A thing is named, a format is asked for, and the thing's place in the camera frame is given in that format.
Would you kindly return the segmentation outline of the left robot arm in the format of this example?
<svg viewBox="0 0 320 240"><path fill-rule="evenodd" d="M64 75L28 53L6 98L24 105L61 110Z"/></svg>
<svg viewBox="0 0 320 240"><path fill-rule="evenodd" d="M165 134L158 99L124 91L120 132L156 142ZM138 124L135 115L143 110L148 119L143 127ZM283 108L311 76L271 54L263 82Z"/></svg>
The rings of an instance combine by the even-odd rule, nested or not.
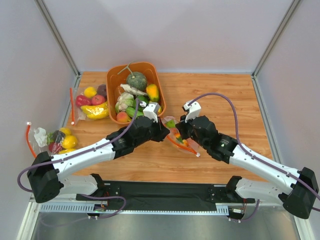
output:
<svg viewBox="0 0 320 240"><path fill-rule="evenodd" d="M63 181L73 173L129 155L148 141L162 142L169 133L170 130L161 121L154 122L148 117L139 116L127 127L92 145L63 154L39 153L27 172L35 201L46 203L53 200L65 188Z"/></svg>

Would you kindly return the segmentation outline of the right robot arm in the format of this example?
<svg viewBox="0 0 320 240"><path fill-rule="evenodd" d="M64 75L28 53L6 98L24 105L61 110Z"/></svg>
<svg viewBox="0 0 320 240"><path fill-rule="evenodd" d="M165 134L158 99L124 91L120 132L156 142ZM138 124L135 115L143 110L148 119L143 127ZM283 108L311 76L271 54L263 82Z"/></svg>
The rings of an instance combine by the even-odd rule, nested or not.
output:
<svg viewBox="0 0 320 240"><path fill-rule="evenodd" d="M236 194L282 204L290 214L308 219L319 196L315 172L307 167L298 170L264 157L231 136L218 132L206 116L186 120L183 115L176 124L182 139L192 139L214 160L246 169L267 182L246 183L237 177L230 183Z"/></svg>

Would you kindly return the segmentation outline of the clear zip bag orange seal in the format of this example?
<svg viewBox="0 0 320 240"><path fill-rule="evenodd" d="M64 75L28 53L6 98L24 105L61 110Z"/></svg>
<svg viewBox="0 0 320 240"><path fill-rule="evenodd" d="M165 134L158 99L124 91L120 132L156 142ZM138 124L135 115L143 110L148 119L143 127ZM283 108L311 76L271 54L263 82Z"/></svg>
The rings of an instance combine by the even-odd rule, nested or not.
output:
<svg viewBox="0 0 320 240"><path fill-rule="evenodd" d="M161 118L163 125L166 127L166 122L173 119L175 121L175 125L178 123L175 117L173 116L165 116ZM168 128L170 133L166 136L166 139L178 150L183 153L193 154L196 157L200 157L199 153L199 145L192 140L191 138L183 139L179 130L176 128Z"/></svg>

